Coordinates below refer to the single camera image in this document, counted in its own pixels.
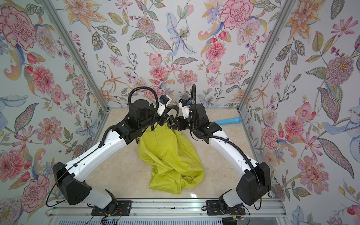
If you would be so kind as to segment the lime green trousers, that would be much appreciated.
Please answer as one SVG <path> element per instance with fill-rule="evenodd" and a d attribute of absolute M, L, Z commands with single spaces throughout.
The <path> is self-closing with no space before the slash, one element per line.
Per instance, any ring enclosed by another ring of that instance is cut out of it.
<path fill-rule="evenodd" d="M 201 160 L 188 138 L 158 126 L 139 138 L 138 156 L 152 167 L 149 189 L 171 194 L 199 185 L 205 178 Z"/>

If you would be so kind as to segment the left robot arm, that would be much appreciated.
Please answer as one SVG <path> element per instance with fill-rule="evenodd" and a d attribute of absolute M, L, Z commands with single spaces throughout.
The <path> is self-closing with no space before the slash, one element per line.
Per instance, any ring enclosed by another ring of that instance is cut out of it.
<path fill-rule="evenodd" d="M 119 123 L 110 126 L 99 143 L 82 155 L 52 168 L 55 184 L 69 205 L 86 203 L 107 212 L 118 208 L 116 197 L 109 190 L 98 190 L 86 183 L 87 177 L 105 160 L 138 139 L 151 125 L 163 126 L 171 110 L 179 112 L 170 104 L 167 96 L 162 96 L 155 105 L 144 99 L 129 105 L 129 112 Z"/>

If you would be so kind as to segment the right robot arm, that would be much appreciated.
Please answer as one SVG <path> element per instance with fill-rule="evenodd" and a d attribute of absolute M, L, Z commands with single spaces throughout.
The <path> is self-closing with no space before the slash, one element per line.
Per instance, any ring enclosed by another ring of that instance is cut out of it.
<path fill-rule="evenodd" d="M 265 162 L 258 163 L 250 158 L 228 138 L 221 126 L 210 122 L 202 104 L 187 100 L 179 103 L 179 107 L 182 116 L 173 119 L 173 126 L 179 131 L 188 129 L 197 139 L 215 148 L 240 177 L 236 188 L 219 197 L 220 209 L 226 212 L 240 204 L 251 206 L 257 201 L 261 202 L 271 190 L 270 167 Z"/>

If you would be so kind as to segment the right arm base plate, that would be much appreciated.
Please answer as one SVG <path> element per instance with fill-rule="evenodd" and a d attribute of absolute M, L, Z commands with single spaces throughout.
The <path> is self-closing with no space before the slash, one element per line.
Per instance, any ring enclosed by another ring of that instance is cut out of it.
<path fill-rule="evenodd" d="M 219 198 L 218 200 L 206 200 L 202 211 L 208 216 L 245 216 L 243 201 L 239 198 Z"/>

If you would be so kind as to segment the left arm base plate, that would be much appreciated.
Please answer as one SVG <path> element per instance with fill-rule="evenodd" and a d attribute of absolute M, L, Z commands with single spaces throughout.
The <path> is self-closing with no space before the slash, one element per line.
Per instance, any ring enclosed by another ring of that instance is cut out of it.
<path fill-rule="evenodd" d="M 100 209 L 97 206 L 92 207 L 92 216 L 129 216 L 132 206 L 130 200 L 117 200 L 115 196 L 109 191 L 105 190 L 111 197 L 111 202 L 104 208 Z"/>

